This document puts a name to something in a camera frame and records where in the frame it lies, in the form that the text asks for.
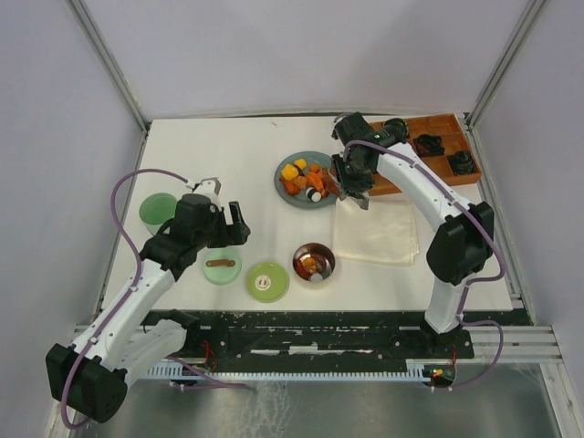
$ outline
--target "white cloth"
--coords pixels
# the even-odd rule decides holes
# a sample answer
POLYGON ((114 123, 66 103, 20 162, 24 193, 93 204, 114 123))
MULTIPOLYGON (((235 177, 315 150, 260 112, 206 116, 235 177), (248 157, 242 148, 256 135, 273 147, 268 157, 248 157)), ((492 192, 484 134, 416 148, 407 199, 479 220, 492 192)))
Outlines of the white cloth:
POLYGON ((370 200, 361 210, 350 199, 337 201, 332 250, 351 260, 411 265, 420 252, 412 205, 370 200))

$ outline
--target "brown wooden tray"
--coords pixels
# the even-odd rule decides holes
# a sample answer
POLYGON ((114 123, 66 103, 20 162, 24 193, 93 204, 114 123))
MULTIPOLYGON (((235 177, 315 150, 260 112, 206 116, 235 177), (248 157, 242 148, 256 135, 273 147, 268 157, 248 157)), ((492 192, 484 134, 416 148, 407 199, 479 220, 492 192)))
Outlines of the brown wooden tray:
MULTIPOLYGON (((474 155, 475 173, 454 175, 450 164, 448 163, 448 157, 454 155, 457 151, 470 151, 471 154, 473 154, 470 145, 468 144, 468 140, 466 139, 466 136, 454 114, 416 117, 405 120, 410 128, 410 138, 408 139, 408 142, 414 150, 415 146, 413 144, 413 139, 422 134, 440 135, 442 137, 443 146, 445 148, 444 155, 438 157, 425 157, 422 158, 422 161, 425 162, 434 173, 441 177, 445 183, 452 186, 478 183, 483 173, 481 172, 474 155)), ((382 122, 373 122, 370 125, 373 129, 380 130, 382 122)), ((371 196, 401 192, 401 190, 393 183, 378 174, 373 175, 373 179, 375 180, 375 186, 373 186, 369 192, 371 196)))

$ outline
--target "gray floor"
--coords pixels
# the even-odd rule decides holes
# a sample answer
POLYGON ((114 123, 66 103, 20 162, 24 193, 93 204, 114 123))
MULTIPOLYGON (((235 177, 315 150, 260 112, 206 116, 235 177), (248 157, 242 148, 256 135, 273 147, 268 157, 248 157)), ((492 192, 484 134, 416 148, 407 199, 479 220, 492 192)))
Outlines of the gray floor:
MULTIPOLYGON (((459 365, 463 381, 478 368, 459 365)), ((468 389, 411 383, 258 382, 180 393, 138 381, 116 416, 76 438, 560 437, 539 367, 497 367, 468 389)))

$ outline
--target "white table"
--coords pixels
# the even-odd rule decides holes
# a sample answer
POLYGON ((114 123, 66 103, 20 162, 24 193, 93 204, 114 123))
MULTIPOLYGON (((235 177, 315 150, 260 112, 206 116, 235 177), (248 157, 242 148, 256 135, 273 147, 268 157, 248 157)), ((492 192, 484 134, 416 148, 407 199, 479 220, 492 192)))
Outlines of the white table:
MULTIPOLYGON (((387 118, 370 118, 370 121, 387 118)), ((433 274, 425 252, 433 232, 416 210, 420 254, 413 265, 390 267, 340 259, 334 276, 319 290, 303 288, 291 265, 291 256, 304 243, 320 242, 331 247, 334 206, 313 211, 285 203, 273 184, 277 165, 297 151, 340 150, 330 138, 332 117, 279 117, 251 119, 156 120, 141 162, 141 168, 162 168, 196 181, 216 176, 222 183, 221 200, 239 201, 252 234, 243 246, 235 247, 243 261, 240 277, 228 286, 208 283, 199 260, 154 306, 184 310, 425 310, 430 302, 433 274), (276 261, 290 274, 290 288, 275 303, 260 303, 245 289, 245 274, 258 262, 276 261)), ((457 187, 473 202, 480 202, 475 185, 457 187)), ((138 248, 150 237, 138 216, 139 206, 152 193, 167 192, 177 198, 186 189, 177 180, 155 174, 138 177, 125 227, 138 248)), ((384 198, 403 199, 403 195, 384 198)), ((120 241, 104 300, 107 306, 135 269, 128 245, 120 241)), ((497 272, 493 257, 482 274, 497 272)), ((469 310, 510 310, 505 281, 474 285, 469 310)))

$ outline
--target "brown bowl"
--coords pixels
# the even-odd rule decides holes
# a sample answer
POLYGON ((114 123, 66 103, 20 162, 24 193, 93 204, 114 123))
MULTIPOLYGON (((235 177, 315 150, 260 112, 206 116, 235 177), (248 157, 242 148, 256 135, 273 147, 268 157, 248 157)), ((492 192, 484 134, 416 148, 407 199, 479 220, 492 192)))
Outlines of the brown bowl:
POLYGON ((296 250, 292 257, 294 272, 308 283, 321 283, 332 276, 335 270, 335 256, 332 251, 322 244, 304 244, 296 250), (312 257, 317 262, 317 273, 311 275, 302 265, 302 262, 312 257))

